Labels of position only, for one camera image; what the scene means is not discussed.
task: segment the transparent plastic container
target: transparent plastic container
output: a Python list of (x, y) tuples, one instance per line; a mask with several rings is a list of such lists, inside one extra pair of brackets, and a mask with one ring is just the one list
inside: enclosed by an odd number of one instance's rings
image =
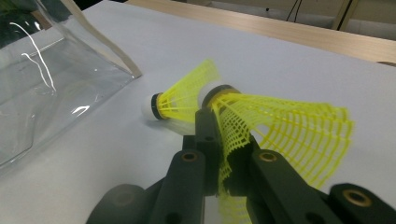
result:
[(32, 2), (52, 26), (48, 30), (36, 18), (12, 14), (18, 10), (1, 18), (6, 28), (0, 45), (0, 168), (141, 75), (114, 44), (87, 31), (82, 13), (76, 15), (70, 4), (75, 7), (72, 1)]

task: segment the white tabletop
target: white tabletop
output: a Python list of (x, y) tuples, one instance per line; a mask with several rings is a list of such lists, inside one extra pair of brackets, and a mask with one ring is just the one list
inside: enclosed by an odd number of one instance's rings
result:
[(348, 107), (353, 146), (323, 190), (350, 182), (396, 207), (396, 68), (119, 3), (85, 14), (144, 75), (0, 175), (1, 223), (85, 223), (110, 188), (164, 177), (182, 136), (144, 121), (141, 100), (205, 58), (242, 92)]

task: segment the black cable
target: black cable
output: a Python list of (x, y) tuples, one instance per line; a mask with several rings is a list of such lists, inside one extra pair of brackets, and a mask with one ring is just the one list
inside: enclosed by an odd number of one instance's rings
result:
[(303, 2), (303, 0), (300, 0), (300, 4), (297, 6), (296, 15), (294, 16), (294, 22), (297, 21), (298, 10), (300, 10), (300, 5), (301, 5), (302, 2)]
[(294, 2), (294, 5), (293, 5), (293, 7), (291, 8), (291, 11), (290, 11), (289, 16), (288, 16), (288, 18), (286, 19), (286, 21), (289, 20), (289, 17), (290, 17), (290, 15), (291, 15), (291, 12), (293, 12), (294, 8), (295, 8), (296, 5), (297, 5), (297, 2), (298, 2), (298, 0), (296, 0), (296, 1)]

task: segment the shuttlecock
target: shuttlecock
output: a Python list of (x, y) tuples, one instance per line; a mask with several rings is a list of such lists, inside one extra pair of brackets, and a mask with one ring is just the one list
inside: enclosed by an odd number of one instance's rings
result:
[(220, 79), (210, 60), (203, 61), (167, 91), (149, 96), (142, 105), (142, 113), (149, 120), (178, 119), (195, 121), (199, 109), (197, 98), (201, 88)]
[[(251, 135), (261, 148), (280, 152), (314, 188), (332, 175), (350, 144), (353, 122), (343, 107), (243, 94), (220, 82), (203, 87), (198, 101), (217, 117), (223, 144), (220, 183), (232, 174), (229, 156), (249, 144)], [(249, 223), (245, 199), (228, 192), (219, 185), (223, 223)]]

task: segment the black band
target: black band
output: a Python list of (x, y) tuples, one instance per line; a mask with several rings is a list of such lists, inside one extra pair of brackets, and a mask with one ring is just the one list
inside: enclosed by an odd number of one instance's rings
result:
[(205, 99), (204, 99), (204, 101), (202, 102), (202, 107), (209, 106), (210, 101), (212, 100), (212, 98), (213, 98), (216, 94), (218, 94), (218, 93), (221, 92), (221, 91), (229, 90), (229, 89), (235, 90), (235, 88), (232, 87), (232, 86), (230, 86), (230, 85), (221, 85), (221, 86), (217, 86), (217, 87), (213, 88), (213, 89), (205, 96)]
[(151, 97), (151, 110), (152, 110), (152, 114), (154, 115), (154, 117), (156, 119), (163, 119), (163, 117), (160, 115), (160, 111), (158, 111), (158, 107), (157, 107), (157, 98), (160, 95), (161, 95), (161, 93), (157, 93)]

